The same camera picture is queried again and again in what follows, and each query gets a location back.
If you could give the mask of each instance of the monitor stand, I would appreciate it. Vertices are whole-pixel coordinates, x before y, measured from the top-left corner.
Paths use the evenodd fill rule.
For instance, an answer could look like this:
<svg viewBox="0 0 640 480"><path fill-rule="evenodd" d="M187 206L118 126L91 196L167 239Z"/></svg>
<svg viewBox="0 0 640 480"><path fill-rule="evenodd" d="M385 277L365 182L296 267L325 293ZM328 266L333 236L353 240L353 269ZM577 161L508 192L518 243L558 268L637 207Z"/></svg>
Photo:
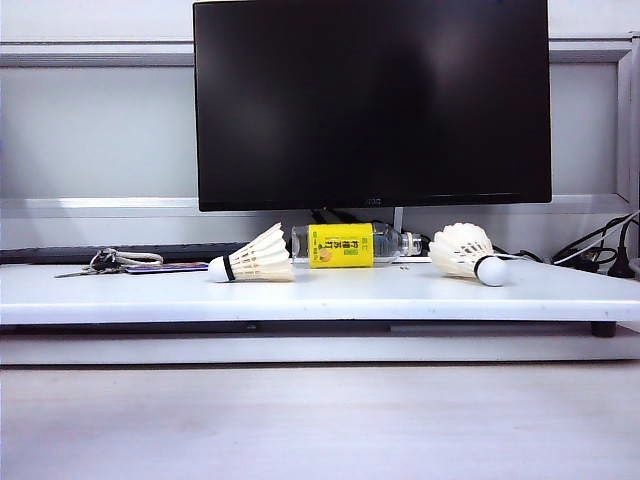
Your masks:
<svg viewBox="0 0 640 480"><path fill-rule="evenodd" d="M402 216L404 215L403 207L394 207L393 209L393 229L402 232Z"/></svg>

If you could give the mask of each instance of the shuttlecock feathers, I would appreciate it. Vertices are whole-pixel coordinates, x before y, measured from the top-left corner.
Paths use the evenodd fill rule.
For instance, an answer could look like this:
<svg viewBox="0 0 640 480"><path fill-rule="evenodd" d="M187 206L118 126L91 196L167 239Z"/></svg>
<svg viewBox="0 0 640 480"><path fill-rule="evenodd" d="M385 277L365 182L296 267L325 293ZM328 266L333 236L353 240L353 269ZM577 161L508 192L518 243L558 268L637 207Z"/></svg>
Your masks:
<svg viewBox="0 0 640 480"><path fill-rule="evenodd" d="M503 260L494 256L485 231L471 223L444 227L429 243L429 256L443 273L457 277L477 277L486 285L500 286L506 280Z"/></svg>
<svg viewBox="0 0 640 480"><path fill-rule="evenodd" d="M293 268L283 235L282 225L276 223L237 252L214 258L209 264L210 280L292 281Z"/></svg>

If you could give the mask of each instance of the wall trim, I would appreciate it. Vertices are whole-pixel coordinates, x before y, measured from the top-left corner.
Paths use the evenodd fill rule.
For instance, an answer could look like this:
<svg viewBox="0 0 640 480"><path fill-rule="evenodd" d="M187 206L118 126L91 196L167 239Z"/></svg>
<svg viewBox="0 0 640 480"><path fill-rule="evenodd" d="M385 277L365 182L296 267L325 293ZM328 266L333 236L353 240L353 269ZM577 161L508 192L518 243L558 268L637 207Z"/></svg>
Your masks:
<svg viewBox="0 0 640 480"><path fill-rule="evenodd" d="M191 197L29 198L0 201L2 218L161 218L161 217L262 217L267 211L200 212ZM626 213L632 207L616 194L554 195L551 203L407 207L434 212L594 214Z"/></svg>
<svg viewBox="0 0 640 480"><path fill-rule="evenodd" d="M618 62L632 35L549 39L551 63ZM193 67L193 41L0 42L0 67Z"/></svg>

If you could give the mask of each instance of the monitor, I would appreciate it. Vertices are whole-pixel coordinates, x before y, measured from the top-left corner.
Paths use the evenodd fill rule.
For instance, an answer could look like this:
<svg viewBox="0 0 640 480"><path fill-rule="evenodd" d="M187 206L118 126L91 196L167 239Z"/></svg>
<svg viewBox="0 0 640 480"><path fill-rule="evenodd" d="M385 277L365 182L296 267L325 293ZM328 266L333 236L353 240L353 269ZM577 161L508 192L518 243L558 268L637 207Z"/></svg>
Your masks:
<svg viewBox="0 0 640 480"><path fill-rule="evenodd" d="M196 3L200 209L550 201L546 4Z"/></svg>

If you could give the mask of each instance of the keychain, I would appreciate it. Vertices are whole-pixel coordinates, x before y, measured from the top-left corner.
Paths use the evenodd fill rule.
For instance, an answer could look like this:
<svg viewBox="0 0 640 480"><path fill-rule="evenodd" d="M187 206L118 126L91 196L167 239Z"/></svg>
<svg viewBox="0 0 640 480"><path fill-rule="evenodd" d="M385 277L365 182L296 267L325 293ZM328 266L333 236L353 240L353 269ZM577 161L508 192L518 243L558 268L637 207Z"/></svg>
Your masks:
<svg viewBox="0 0 640 480"><path fill-rule="evenodd" d="M102 250L98 250L98 253L96 253L89 262L89 265L83 267L81 272L56 275L55 278L81 277L85 275L99 275L103 273L120 273L124 271L126 266L157 266L162 265L163 262L164 259L155 253L119 252L114 248L104 248Z"/></svg>

